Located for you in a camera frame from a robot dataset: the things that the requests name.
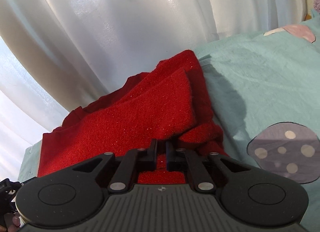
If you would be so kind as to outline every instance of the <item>bed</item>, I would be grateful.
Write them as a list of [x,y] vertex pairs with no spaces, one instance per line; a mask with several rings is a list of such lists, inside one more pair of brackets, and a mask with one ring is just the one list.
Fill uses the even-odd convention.
[[[293,122],[320,133],[320,15],[302,22],[314,34],[309,42],[287,31],[238,34],[194,49],[201,64],[215,112],[224,131],[225,151],[242,162],[259,166],[247,147],[263,130]],[[19,181],[37,174],[41,141],[28,148]],[[313,158],[320,163],[320,148]],[[320,179],[303,184],[309,207],[301,224],[320,230]]]

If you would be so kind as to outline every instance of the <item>gray mushroom pattern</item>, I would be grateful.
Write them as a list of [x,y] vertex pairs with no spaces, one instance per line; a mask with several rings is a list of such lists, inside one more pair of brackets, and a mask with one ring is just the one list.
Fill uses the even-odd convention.
[[320,176],[320,142],[312,130],[292,122],[280,122],[258,134],[247,147],[258,165],[300,184]]

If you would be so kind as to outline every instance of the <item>circular pad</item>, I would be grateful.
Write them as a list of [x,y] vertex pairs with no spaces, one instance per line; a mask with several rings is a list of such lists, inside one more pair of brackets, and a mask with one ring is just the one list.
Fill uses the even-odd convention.
[[277,204],[285,197],[282,188],[269,183],[256,184],[249,189],[248,193],[252,200],[265,205]]
[[48,205],[63,205],[74,199],[76,190],[67,184],[52,184],[39,192],[39,199]]

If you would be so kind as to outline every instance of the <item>ribbed surface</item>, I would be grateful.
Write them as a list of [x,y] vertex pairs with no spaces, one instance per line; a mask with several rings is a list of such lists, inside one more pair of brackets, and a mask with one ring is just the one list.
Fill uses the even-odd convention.
[[[45,229],[26,225],[22,232]],[[182,185],[135,185],[124,195],[111,196],[94,218],[61,232],[305,232],[297,224],[260,229],[230,218],[212,195]]]

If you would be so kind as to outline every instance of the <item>red towel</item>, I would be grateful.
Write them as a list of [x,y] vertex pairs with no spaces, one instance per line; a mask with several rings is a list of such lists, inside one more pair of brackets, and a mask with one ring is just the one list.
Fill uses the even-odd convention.
[[[128,78],[121,89],[86,108],[75,109],[61,127],[44,134],[38,176],[106,151],[124,155],[131,148],[148,147],[152,138],[178,136],[179,147],[224,154],[223,133],[212,117],[201,67],[186,50],[161,61],[151,73]],[[141,177],[154,180],[148,173]]]

